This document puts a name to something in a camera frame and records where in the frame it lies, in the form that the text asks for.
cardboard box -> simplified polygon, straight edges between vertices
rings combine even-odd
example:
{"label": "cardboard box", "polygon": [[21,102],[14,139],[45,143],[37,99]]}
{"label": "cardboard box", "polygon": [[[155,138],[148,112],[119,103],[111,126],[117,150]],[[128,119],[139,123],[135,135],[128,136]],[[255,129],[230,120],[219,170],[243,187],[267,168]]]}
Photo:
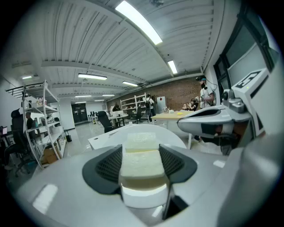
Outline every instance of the cardboard box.
{"label": "cardboard box", "polygon": [[[56,144],[54,144],[54,146],[55,146],[55,149],[56,149],[56,152],[57,152],[59,158],[62,158],[60,152],[58,151]],[[49,164],[54,163],[55,161],[58,160],[51,145],[44,149],[43,156]]]}

backpack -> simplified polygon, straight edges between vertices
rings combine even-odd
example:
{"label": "backpack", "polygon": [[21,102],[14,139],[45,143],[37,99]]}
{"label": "backpack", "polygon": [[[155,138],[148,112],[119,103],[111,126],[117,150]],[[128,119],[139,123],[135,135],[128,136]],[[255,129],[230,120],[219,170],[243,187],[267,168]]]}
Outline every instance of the backpack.
{"label": "backpack", "polygon": [[151,107],[151,104],[150,104],[149,101],[150,101],[150,99],[149,100],[146,99],[146,102],[145,102],[146,109],[150,109],[150,107]]}

white robot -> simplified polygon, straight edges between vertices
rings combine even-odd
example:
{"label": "white robot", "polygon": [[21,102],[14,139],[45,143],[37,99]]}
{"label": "white robot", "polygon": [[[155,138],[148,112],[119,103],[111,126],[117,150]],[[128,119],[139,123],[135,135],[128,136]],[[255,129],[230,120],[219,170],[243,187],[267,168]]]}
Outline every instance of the white robot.
{"label": "white robot", "polygon": [[[262,137],[271,134],[269,125],[274,124],[274,113],[259,111],[259,97],[268,92],[270,80],[274,76],[266,69],[251,72],[224,91],[222,105],[177,122],[185,132],[229,141],[229,156],[160,145],[170,182],[161,215],[154,215],[156,207],[130,211],[124,204],[118,184],[121,145],[57,161],[26,182],[16,199],[41,226],[240,226],[265,203],[281,174],[283,134]],[[238,124],[245,129],[236,139]]]}

floor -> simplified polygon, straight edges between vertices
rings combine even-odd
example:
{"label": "floor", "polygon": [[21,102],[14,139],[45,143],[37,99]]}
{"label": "floor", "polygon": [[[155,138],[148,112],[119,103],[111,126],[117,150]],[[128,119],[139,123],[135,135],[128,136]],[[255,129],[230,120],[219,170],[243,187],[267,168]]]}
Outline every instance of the floor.
{"label": "floor", "polygon": [[[150,124],[150,122],[147,122],[147,120],[143,120],[139,124]],[[155,123],[155,125],[166,128],[166,121],[158,121]],[[182,132],[178,128],[175,121],[169,121],[168,129],[178,135],[180,139],[185,143],[186,147],[188,146],[188,133]],[[64,158],[92,151],[88,139],[103,134],[104,128],[102,125],[84,123],[75,126],[75,129],[69,130],[68,132],[71,135],[72,142],[67,142],[64,150]],[[220,147],[217,147],[216,145],[211,143],[205,144],[203,142],[192,142],[191,148],[205,153],[222,154],[220,151]],[[19,177],[17,178],[15,177],[13,171],[8,173],[8,186],[11,190],[16,191],[23,183],[29,180],[32,176],[35,176],[36,174],[41,172],[41,169],[37,166],[36,163],[30,164],[28,166],[28,169],[31,172],[30,174],[27,174],[22,171],[19,172]]]}

white shirt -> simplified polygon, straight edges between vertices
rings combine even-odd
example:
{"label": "white shirt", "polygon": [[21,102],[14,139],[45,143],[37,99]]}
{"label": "white shirt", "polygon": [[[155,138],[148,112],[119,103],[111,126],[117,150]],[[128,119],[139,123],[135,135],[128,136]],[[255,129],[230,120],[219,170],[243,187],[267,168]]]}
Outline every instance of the white shirt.
{"label": "white shirt", "polygon": [[[212,93],[213,93],[212,88],[208,86],[207,89],[202,88],[200,90],[200,97],[209,98],[210,94]],[[209,103],[212,104],[212,101],[206,101],[206,100],[201,101],[200,108],[210,107],[211,105]]]}
{"label": "white shirt", "polygon": [[153,109],[153,108],[154,108],[154,107],[152,106],[152,104],[154,104],[153,99],[151,99],[151,98],[146,98],[146,101],[149,101],[149,103],[150,103],[150,105],[151,105],[150,109]]}

